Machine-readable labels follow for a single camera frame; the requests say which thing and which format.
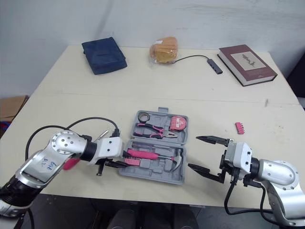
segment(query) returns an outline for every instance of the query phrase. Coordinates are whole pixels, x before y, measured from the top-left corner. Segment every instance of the blue pouch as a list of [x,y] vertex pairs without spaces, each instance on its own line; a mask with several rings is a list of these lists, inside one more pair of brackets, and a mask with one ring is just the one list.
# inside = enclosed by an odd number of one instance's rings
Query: blue pouch
[[113,37],[85,42],[81,45],[95,75],[111,73],[127,67],[125,56]]

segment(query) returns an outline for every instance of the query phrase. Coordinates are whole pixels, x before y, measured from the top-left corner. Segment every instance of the plastic bag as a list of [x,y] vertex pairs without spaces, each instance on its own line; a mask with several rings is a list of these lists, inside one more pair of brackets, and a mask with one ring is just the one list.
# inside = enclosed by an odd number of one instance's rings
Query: plastic bag
[[153,63],[171,64],[178,56],[178,43],[175,37],[158,39],[149,50]]

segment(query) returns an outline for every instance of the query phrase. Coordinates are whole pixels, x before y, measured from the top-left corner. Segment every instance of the white wall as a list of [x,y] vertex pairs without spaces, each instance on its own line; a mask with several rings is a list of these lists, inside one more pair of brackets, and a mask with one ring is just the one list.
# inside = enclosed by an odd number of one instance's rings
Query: white wall
[[0,0],[0,97],[31,94],[69,44],[248,44],[288,75],[305,51],[304,0]]

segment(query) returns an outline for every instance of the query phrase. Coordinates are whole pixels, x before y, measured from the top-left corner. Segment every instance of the floor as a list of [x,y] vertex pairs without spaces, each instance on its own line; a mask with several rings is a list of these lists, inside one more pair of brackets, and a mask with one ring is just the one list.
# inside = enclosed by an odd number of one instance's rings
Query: floor
[[[90,229],[96,211],[112,214],[116,209],[137,202],[74,198],[40,194],[31,207],[36,229]],[[277,229],[262,219],[259,213],[229,216],[222,207],[191,206],[200,229]],[[30,229],[26,215],[22,229]]]

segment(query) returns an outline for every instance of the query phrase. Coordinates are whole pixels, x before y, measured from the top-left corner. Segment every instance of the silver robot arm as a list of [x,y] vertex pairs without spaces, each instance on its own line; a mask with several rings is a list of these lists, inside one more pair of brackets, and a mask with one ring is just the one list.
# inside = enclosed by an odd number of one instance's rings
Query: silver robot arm
[[226,172],[232,176],[232,182],[243,180],[244,186],[261,187],[258,183],[261,182],[266,188],[276,222],[284,227],[305,226],[305,194],[294,166],[286,161],[258,160],[252,157],[252,149],[244,142],[235,143],[232,139],[215,136],[197,139],[227,147],[220,162],[222,173],[212,175],[209,169],[193,164],[188,165],[190,168],[221,183],[224,183]]
[[305,226],[305,195],[299,174],[286,161],[259,161],[257,180],[265,186],[269,204],[278,223],[285,226]]
[[99,159],[120,156],[122,147],[119,137],[90,142],[70,130],[55,133],[48,145],[34,153],[2,187],[0,215],[18,217],[25,214],[36,196],[55,178],[69,158],[96,164]]

